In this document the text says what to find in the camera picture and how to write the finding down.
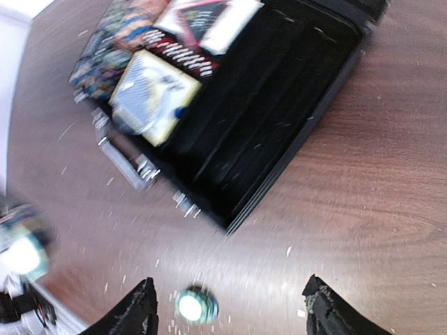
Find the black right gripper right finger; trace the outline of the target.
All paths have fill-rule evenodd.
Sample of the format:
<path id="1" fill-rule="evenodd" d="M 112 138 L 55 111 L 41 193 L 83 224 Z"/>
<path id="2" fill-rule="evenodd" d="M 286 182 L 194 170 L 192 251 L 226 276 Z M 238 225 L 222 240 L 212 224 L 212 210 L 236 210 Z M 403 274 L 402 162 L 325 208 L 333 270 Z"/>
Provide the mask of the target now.
<path id="1" fill-rule="evenodd" d="M 321 278 L 309 278 L 302 295 L 307 311 L 308 335 L 389 335 L 364 317 Z"/>

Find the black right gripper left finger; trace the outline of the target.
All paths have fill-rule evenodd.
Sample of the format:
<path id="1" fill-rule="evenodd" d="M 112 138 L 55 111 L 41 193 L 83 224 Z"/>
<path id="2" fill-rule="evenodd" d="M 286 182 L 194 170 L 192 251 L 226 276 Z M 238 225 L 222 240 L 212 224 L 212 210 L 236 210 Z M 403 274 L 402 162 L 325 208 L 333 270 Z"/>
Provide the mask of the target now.
<path id="1" fill-rule="evenodd" d="M 99 321 L 86 328 L 82 335 L 157 335 L 158 302 L 153 278 L 139 282 Z"/>

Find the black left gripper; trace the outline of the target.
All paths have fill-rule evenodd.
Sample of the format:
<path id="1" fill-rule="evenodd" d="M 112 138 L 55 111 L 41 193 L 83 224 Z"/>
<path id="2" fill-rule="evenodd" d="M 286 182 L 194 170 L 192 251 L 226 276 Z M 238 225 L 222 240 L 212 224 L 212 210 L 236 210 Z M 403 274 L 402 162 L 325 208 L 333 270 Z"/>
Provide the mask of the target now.
<path id="1" fill-rule="evenodd" d="M 1 330 L 53 330 L 54 306 L 25 276 L 1 272 Z"/>

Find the green poker chip stack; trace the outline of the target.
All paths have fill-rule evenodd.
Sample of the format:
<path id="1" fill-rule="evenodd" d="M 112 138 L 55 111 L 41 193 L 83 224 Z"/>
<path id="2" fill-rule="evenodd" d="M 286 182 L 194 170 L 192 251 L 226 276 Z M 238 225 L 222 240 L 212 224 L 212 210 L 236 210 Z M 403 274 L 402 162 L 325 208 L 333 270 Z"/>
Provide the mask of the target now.
<path id="1" fill-rule="evenodd" d="M 190 285 L 181 290 L 175 300 L 179 316 L 194 325 L 214 322 L 219 315 L 219 304 L 215 295 L 201 285 Z"/>

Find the black poker set case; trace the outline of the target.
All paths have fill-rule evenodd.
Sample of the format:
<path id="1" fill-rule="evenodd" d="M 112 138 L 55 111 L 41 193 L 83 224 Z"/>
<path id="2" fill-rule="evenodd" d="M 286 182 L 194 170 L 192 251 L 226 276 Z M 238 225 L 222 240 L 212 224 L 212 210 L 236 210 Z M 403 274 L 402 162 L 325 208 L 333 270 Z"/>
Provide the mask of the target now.
<path id="1" fill-rule="evenodd" d="M 201 83 L 163 144 L 120 131 L 112 94 L 82 100 L 92 106 L 98 146 L 134 188 L 144 190 L 163 175 L 186 215 L 204 213 L 229 233 L 309 137 L 388 7 L 387 1 L 261 2 L 223 55 L 187 47 L 154 25 L 145 34 L 138 51 Z"/>

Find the triangular all-in button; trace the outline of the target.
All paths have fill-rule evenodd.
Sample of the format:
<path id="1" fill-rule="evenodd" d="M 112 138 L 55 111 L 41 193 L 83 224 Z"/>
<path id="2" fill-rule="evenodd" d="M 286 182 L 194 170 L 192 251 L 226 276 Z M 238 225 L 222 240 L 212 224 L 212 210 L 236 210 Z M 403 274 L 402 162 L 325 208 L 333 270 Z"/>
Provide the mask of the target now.
<path id="1" fill-rule="evenodd" d="M 205 34 L 229 7 L 230 1 L 172 3 L 168 13 L 179 27 L 176 35 L 187 46 L 199 48 Z"/>

